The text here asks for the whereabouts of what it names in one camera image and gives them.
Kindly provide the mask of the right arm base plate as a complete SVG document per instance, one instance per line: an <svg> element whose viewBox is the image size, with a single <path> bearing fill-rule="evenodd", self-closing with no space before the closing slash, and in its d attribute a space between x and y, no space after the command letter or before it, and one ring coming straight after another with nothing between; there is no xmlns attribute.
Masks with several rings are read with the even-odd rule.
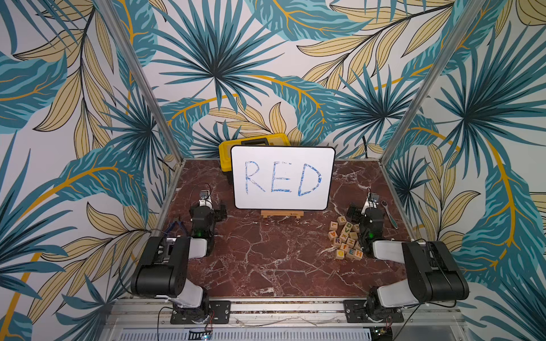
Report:
<svg viewBox="0 0 546 341"><path fill-rule="evenodd" d="M385 308L375 301L345 300L344 313L348 323L402 323L399 308Z"/></svg>

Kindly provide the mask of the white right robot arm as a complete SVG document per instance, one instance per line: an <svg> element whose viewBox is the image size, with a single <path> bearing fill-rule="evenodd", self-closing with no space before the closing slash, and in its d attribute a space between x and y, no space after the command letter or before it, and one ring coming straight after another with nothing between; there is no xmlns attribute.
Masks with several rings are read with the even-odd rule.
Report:
<svg viewBox="0 0 546 341"><path fill-rule="evenodd" d="M347 220L359 224L357 241L365 256L402 264L406 272L402 281L371 288L365 300L345 300L348 323L399 323L404 308L469 297L469 285L445 243L384 239L384 214L376 207L350 205Z"/></svg>

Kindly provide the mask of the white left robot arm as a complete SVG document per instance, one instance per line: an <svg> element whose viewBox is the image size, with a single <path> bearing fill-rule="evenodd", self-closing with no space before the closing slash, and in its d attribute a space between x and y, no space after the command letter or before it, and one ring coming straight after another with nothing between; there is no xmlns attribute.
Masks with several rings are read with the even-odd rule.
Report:
<svg viewBox="0 0 546 341"><path fill-rule="evenodd" d="M209 257L215 245L216 224L227 218L219 209L199 203L190 208L191 233L180 237L150 237L130 282L129 293L141 298L165 299L174 318L184 322L211 323L214 310L205 288L188 278L189 261Z"/></svg>

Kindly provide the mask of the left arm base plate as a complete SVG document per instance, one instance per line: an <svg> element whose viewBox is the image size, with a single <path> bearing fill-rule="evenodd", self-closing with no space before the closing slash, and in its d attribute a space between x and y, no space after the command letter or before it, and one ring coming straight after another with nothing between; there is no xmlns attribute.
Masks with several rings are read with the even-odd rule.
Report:
<svg viewBox="0 0 546 341"><path fill-rule="evenodd" d="M197 308L175 307L171 314L172 325L190 325L212 323L213 325L227 325L230 320L230 301L203 301Z"/></svg>

